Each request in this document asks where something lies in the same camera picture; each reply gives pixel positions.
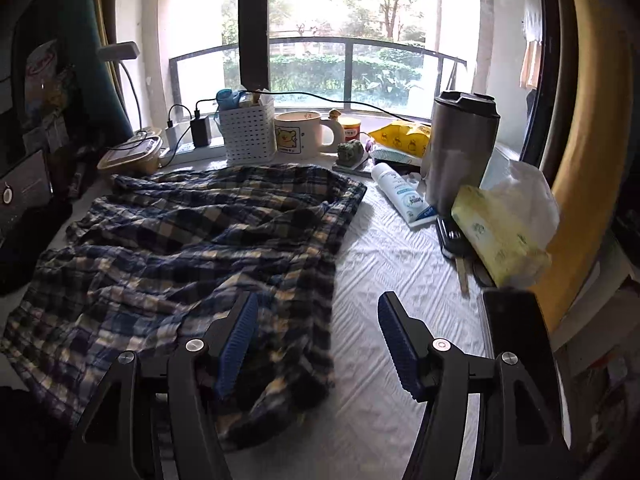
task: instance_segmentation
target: blue plaid fabric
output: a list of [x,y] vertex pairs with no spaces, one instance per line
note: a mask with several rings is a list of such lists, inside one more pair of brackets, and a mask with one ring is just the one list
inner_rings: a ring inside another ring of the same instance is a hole
[[170,351],[255,291],[258,330],[217,429],[225,449],[258,444],[332,384],[335,255],[365,191],[315,166],[116,176],[69,245],[42,254],[0,349],[74,426],[120,352]]

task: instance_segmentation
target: white mattress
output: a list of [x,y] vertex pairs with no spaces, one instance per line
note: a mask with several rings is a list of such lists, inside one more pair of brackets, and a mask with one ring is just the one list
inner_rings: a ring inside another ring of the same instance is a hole
[[[469,278],[460,294],[453,266],[440,254],[435,227],[412,232],[375,184],[342,244],[335,279],[332,349],[335,389],[305,420],[262,446],[231,453],[235,480],[401,479],[424,405],[400,385],[378,325],[378,297],[392,290],[409,316],[434,337],[484,356],[485,341]],[[470,477],[479,396],[470,396],[458,478]]]

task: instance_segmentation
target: metal railing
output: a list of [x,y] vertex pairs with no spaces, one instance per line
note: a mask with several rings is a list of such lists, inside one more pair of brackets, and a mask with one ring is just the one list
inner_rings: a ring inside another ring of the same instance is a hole
[[[351,101],[351,89],[353,83],[353,47],[355,45],[369,45],[382,48],[390,48],[395,50],[404,50],[406,52],[414,52],[423,56],[431,56],[438,59],[438,75],[436,76],[436,84],[434,90],[434,97],[440,94],[440,88],[442,86],[442,72],[444,68],[444,60],[449,59],[453,62],[453,68],[451,75],[447,83],[446,89],[455,88],[456,77],[458,73],[458,64],[461,64],[466,68],[466,61],[455,56],[448,56],[441,52],[435,52],[419,46],[406,45],[401,43],[391,43],[389,41],[379,40],[364,40],[362,38],[346,38],[335,36],[296,36],[293,38],[270,38],[269,44],[283,44],[283,43],[339,43],[344,45],[344,91],[342,95],[343,101]],[[182,95],[180,94],[180,77],[178,75],[178,63],[185,59],[191,59],[192,57],[204,56],[205,54],[212,54],[213,52],[224,52],[227,50],[234,50],[238,48],[237,43],[226,44],[221,46],[215,46],[212,48],[205,48],[190,54],[183,54],[182,56],[172,57],[169,60],[169,74],[171,77],[171,89],[174,96],[174,103],[182,102]],[[344,110],[351,111],[349,104],[344,105]],[[182,111],[178,110],[178,116],[182,115]]]

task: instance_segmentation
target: green shrub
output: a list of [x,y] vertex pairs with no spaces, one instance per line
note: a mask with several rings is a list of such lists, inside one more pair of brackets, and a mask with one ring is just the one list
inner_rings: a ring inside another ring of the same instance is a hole
[[[297,57],[278,54],[271,56],[270,63],[273,91],[302,91],[337,96],[344,90],[344,56],[309,54]],[[420,79],[417,68],[390,59],[354,56],[351,91],[377,102],[406,104],[411,81]],[[233,59],[225,60],[224,72],[225,84],[231,88],[239,75],[238,62]]]
[[422,54],[409,52],[408,50],[398,50],[397,48],[381,48],[378,52],[378,57],[386,61],[402,63],[412,68],[422,68],[424,60]]

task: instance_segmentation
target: white mug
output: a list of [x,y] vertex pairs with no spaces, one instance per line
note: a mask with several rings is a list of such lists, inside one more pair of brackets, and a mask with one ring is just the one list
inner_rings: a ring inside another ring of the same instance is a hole
[[[334,133],[334,142],[322,143],[322,126]],[[318,112],[286,112],[275,118],[276,144],[280,153],[295,158],[310,158],[318,153],[338,151],[344,142],[344,128],[332,119],[321,119]]]

